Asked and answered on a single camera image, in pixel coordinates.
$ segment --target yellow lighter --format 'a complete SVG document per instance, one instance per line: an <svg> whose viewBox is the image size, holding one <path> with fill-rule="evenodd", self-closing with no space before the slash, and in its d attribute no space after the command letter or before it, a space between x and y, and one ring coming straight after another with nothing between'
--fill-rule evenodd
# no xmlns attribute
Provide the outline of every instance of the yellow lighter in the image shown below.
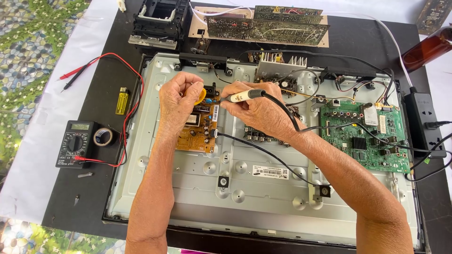
<svg viewBox="0 0 452 254"><path fill-rule="evenodd" d="M116 114L123 115L126 111L127 98L129 98L129 93L126 87L121 87L119 90L118 104L116 105Z"/></svg>

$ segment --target power strip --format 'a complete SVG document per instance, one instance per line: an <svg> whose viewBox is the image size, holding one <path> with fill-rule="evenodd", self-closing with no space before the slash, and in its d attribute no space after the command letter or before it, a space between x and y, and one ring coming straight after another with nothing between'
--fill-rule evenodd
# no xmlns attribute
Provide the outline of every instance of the power strip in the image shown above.
<svg viewBox="0 0 452 254"><path fill-rule="evenodd" d="M423 150L431 150L442 139L439 128L427 128L426 123L436 122L435 109L432 96L426 93L418 93L411 87L411 93L405 96L406 113L410 125L410 135L413 147ZM424 152L414 152L416 158L424 157ZM446 152L434 152L431 158L445 158Z"/></svg>

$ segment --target black work surface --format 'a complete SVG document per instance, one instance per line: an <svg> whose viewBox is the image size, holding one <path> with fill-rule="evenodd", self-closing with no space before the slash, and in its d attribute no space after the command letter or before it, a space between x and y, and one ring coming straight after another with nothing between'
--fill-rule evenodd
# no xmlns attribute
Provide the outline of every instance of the black work surface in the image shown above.
<svg viewBox="0 0 452 254"><path fill-rule="evenodd" d="M140 52L127 40L133 29L132 14L138 12L141 1L128 1L127 11L118 11L103 53L114 52L138 69L141 54L153 55L155 51ZM213 6L193 3L195 5ZM398 65L396 48L387 34L375 21L329 16L329 48L282 46L277 44L214 40L208 53L216 56L238 57L245 50L264 49L294 49L311 52L340 54L364 59L380 68L389 67L400 79L402 92L409 87ZM415 25L385 22L394 34L400 50L407 51L419 42ZM183 46L183 52L196 40L188 38ZM329 57L308 57L309 66L343 66L347 68L369 69L355 61ZM419 92L429 92L425 68L410 74L413 85ZM118 130L122 128L124 116L114 114L120 87L134 90L135 76L117 60L102 59L99 61L91 86L85 98L79 120L96 121L101 126L108 124ZM95 147L93 158L114 162L118 159L119 142L109 147ZM431 172L443 165L442 160L431 160L416 169L418 177ZM86 178L77 178L78 174L94 172ZM127 226L104 223L102 219L105 202L108 197L113 177L113 168L108 165L91 165L89 169L61 169L55 183L52 196L42 224L62 230L76 231L92 235L125 239ZM417 184L419 203L423 212L428 239L432 253L447 253L452 249L450 236L452 232L452 207L447 188L445 172L435 174ZM76 195L80 200L74 206ZM355 250L329 246L313 246L296 243L295 241L279 241L274 238L258 239L254 236L226 236L222 233L206 233L195 230L183 231L170 227L167 230L168 246L195 249L212 253L252 252L252 253L355 253Z"/></svg>

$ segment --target multimeter knob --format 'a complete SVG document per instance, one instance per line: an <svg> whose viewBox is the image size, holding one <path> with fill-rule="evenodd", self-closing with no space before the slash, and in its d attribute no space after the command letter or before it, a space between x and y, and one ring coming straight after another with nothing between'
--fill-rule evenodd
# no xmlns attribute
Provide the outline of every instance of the multimeter knob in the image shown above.
<svg viewBox="0 0 452 254"><path fill-rule="evenodd" d="M69 139L67 148L71 151L77 151L82 147L83 140L79 136L73 136Z"/></svg>

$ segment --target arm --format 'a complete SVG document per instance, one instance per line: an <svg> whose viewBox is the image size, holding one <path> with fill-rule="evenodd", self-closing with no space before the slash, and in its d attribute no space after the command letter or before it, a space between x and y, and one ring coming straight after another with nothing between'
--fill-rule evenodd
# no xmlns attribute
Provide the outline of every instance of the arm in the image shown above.
<svg viewBox="0 0 452 254"><path fill-rule="evenodd" d="M253 88L264 89L283 101L275 84L234 82L222 97ZM277 139L284 140L308 157L321 170L338 195L357 214L359 253L413 253L406 212L392 193L367 169L315 133L296 132L286 113L267 98L242 103L223 101L221 106L233 116ZM300 129L306 128L298 121Z"/></svg>
<svg viewBox="0 0 452 254"><path fill-rule="evenodd" d="M126 254L167 251L166 227L174 204L171 176L175 144L202 88L201 78L180 72L159 91L159 129L130 210ZM185 91L182 98L179 92Z"/></svg>

